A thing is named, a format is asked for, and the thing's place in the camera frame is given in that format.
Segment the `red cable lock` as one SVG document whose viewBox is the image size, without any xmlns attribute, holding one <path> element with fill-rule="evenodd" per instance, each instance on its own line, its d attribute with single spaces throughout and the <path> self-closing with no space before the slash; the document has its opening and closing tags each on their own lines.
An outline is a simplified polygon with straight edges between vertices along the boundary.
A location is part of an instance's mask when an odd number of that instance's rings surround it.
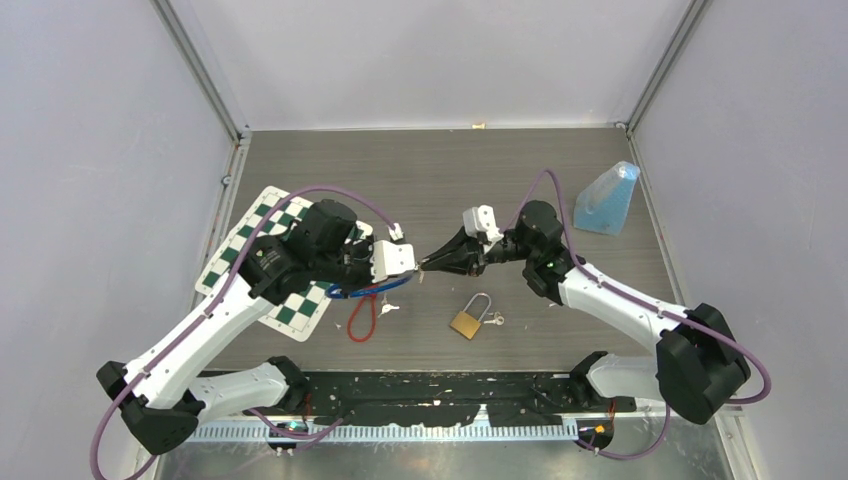
<svg viewBox="0 0 848 480">
<path fill-rule="evenodd" d="M 377 326 L 377 296 L 363 296 L 351 312 L 347 324 L 347 337 L 355 343 L 364 343 L 371 339 Z"/>
</svg>

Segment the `blue cable lock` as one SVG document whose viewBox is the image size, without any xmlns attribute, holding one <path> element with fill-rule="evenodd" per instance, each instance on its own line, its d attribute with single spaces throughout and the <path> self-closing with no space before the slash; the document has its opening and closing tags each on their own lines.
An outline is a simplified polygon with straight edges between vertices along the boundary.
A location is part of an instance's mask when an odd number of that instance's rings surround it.
<svg viewBox="0 0 848 480">
<path fill-rule="evenodd" d="M 418 268 L 390 275 L 385 280 L 374 280 L 369 268 L 365 266 L 341 267 L 331 271 L 315 283 L 324 289 L 330 299 L 359 298 L 384 293 L 408 283 Z"/>
</svg>

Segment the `red lock keys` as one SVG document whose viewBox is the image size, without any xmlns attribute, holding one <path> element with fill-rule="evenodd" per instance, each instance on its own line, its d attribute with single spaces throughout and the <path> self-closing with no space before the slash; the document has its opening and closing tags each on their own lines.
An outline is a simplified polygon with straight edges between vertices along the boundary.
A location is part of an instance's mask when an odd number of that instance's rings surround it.
<svg viewBox="0 0 848 480">
<path fill-rule="evenodd" d="M 391 304 L 391 303 L 387 302 L 386 300 L 383 300 L 380 304 L 380 310 L 378 312 L 377 317 L 380 318 L 384 315 L 387 315 L 388 313 L 391 313 L 391 312 L 399 310 L 399 309 L 400 309 L 399 306 Z"/>
</svg>

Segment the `brass padlock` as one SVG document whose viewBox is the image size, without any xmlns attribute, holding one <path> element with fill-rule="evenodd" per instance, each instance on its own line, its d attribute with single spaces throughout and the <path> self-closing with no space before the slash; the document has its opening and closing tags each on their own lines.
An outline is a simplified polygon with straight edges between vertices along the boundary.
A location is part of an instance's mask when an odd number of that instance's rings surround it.
<svg viewBox="0 0 848 480">
<path fill-rule="evenodd" d="M 475 293 L 449 323 L 449 327 L 466 340 L 472 340 L 490 312 L 492 298 L 488 293 Z"/>
</svg>

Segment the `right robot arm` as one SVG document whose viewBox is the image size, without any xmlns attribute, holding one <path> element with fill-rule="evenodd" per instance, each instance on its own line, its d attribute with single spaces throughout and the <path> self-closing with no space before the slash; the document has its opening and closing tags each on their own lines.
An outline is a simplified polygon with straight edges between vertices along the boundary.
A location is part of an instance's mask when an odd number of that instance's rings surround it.
<svg viewBox="0 0 848 480">
<path fill-rule="evenodd" d="M 695 308 L 665 303 L 603 274 L 571 254 L 564 226 L 548 202 L 532 200 L 514 227 L 502 231 L 488 205 L 463 214 L 459 231 L 427 256 L 425 271 L 480 276 L 490 264 L 519 261 L 528 287 L 557 305 L 587 313 L 649 351 L 647 357 L 596 352 L 579 364 L 571 397 L 584 410 L 609 398 L 665 402 L 698 425 L 730 403 L 751 377 L 745 356 L 724 315 L 702 303 Z"/>
</svg>

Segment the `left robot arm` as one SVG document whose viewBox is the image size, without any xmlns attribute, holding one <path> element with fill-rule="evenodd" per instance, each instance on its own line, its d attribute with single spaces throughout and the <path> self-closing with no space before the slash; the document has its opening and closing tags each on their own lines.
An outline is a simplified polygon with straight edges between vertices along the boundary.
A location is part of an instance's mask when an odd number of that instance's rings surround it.
<svg viewBox="0 0 848 480">
<path fill-rule="evenodd" d="M 199 426 L 230 414 L 299 412 L 310 385 L 285 356 L 216 377 L 202 372 L 248 326 L 314 283 L 351 296 L 414 267 L 407 245 L 362 235 L 356 214 L 332 199 L 312 204 L 281 233 L 265 231 L 290 201 L 279 200 L 260 218 L 211 293 L 162 340 L 128 363 L 98 370 L 110 409 L 149 454 L 170 452 Z"/>
</svg>

